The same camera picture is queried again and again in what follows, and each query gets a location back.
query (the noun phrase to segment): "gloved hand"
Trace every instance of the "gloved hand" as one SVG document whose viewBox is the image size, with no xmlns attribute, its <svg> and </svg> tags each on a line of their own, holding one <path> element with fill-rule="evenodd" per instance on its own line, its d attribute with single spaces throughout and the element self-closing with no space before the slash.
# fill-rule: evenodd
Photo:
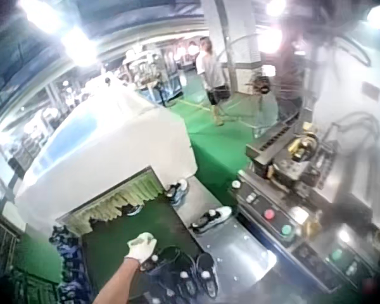
<svg viewBox="0 0 380 304">
<path fill-rule="evenodd" d="M 145 262 L 153 253 L 156 246 L 156 239 L 149 232 L 138 235 L 136 239 L 128 242 L 129 253 L 126 258 L 133 258 L 140 264 Z"/>
</svg>

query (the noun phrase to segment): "man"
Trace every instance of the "man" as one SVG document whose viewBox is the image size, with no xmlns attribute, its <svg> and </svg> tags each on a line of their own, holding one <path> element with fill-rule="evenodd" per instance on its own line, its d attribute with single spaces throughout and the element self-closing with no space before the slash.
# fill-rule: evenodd
<svg viewBox="0 0 380 304">
<path fill-rule="evenodd" d="M 196 59 L 197 74 L 203 79 L 203 85 L 207 92 L 208 100 L 211 102 L 211 110 L 216 125 L 223 125 L 219 117 L 219 109 L 222 92 L 227 92 L 225 77 L 221 64 L 213 53 L 213 45 L 209 38 L 201 39 L 201 52 Z"/>
<path fill-rule="evenodd" d="M 128 242 L 129 253 L 113 277 L 104 285 L 94 300 L 94 304 L 126 304 L 129 298 L 129 288 L 134 274 L 140 264 L 153 253 L 156 239 L 152 234 L 144 232 L 136 239 Z"/>
</svg>

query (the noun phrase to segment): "stainless steel machine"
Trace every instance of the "stainless steel machine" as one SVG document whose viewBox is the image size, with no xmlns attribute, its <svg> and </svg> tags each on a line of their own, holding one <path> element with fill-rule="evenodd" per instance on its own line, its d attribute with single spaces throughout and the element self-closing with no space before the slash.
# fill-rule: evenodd
<svg viewBox="0 0 380 304">
<path fill-rule="evenodd" d="M 279 122 L 247 145 L 251 163 L 231 187 L 241 218 L 321 291 L 361 289 L 380 271 L 376 156 L 343 156 L 329 134 L 310 123 L 297 132 L 297 123 Z"/>
</svg>

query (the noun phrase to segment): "white t-shirt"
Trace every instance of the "white t-shirt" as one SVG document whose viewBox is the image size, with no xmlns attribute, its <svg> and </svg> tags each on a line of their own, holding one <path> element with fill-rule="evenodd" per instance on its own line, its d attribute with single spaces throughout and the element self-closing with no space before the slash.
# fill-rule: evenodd
<svg viewBox="0 0 380 304">
<path fill-rule="evenodd" d="M 197 74 L 205 74 L 206 83 L 213 89 L 225 85 L 225 77 L 217 57 L 201 51 L 196 59 Z"/>
</svg>

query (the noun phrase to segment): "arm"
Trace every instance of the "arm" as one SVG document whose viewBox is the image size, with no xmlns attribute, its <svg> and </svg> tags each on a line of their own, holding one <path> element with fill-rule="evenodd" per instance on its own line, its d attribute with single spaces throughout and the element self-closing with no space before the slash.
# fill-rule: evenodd
<svg viewBox="0 0 380 304">
<path fill-rule="evenodd" d="M 201 81 L 203 82 L 203 86 L 207 91 L 211 91 L 211 86 L 207 83 L 207 79 L 205 77 L 205 73 L 199 74 L 201 76 Z"/>
<path fill-rule="evenodd" d="M 152 234 L 144 232 L 136 239 L 128 242 L 129 253 L 113 277 L 101 289 L 94 304 L 126 304 L 134 274 L 140 264 L 153 253 L 156 239 Z"/>
<path fill-rule="evenodd" d="M 126 258 L 117 272 L 102 288 L 94 300 L 94 304 L 125 304 L 128 301 L 132 278 L 139 267 L 139 262 Z"/>
<path fill-rule="evenodd" d="M 205 77 L 205 68 L 204 68 L 204 63 L 203 63 L 203 58 L 199 54 L 197 59 L 196 59 L 196 69 L 197 69 L 197 74 L 200 75 L 201 81 L 203 82 L 203 87 L 207 91 L 211 91 L 211 86 L 208 84 L 207 79 Z"/>
</svg>

